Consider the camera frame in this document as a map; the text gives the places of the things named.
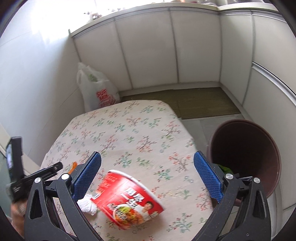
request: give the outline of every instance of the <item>metal screw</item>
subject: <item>metal screw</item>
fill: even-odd
[[[69,178],[69,174],[68,173],[65,173],[62,175],[62,179],[63,180],[67,180]]]
[[[227,174],[225,175],[225,177],[226,177],[227,179],[229,179],[229,180],[233,179],[233,175],[230,174],[230,173],[227,173]]]
[[[37,177],[35,180],[34,180],[35,183],[39,183],[41,182],[41,178],[40,177]]]
[[[255,178],[254,178],[254,182],[256,182],[256,183],[260,183],[260,179],[257,178],[257,177],[255,177]]]

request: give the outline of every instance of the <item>barcode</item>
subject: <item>barcode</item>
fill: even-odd
[[[98,198],[100,196],[100,194],[99,193],[96,193],[95,195],[93,195],[93,199],[96,199],[96,198]]]

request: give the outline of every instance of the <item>noodle image on cup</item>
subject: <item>noodle image on cup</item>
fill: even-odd
[[[160,200],[132,176],[108,171],[91,200],[121,229],[130,229],[160,214]]]

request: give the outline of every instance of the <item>floral tablecloth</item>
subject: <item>floral tablecloth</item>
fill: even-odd
[[[88,194],[95,194],[108,170],[117,169],[141,181],[166,207],[130,230],[120,230],[103,212],[86,215],[104,240],[189,241],[210,216],[210,197],[193,165],[193,138],[166,103],[127,101],[75,117],[41,168],[61,161],[64,168],[58,178],[74,161],[84,163],[93,151],[101,154],[102,166]],[[66,231],[74,234],[58,199],[55,202]]]

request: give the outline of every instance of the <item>tiled floor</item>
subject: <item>tiled floor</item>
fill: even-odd
[[[225,121],[244,119],[241,114],[205,117],[198,119],[181,120],[187,131],[193,137],[196,148],[206,154],[207,145],[212,133]]]

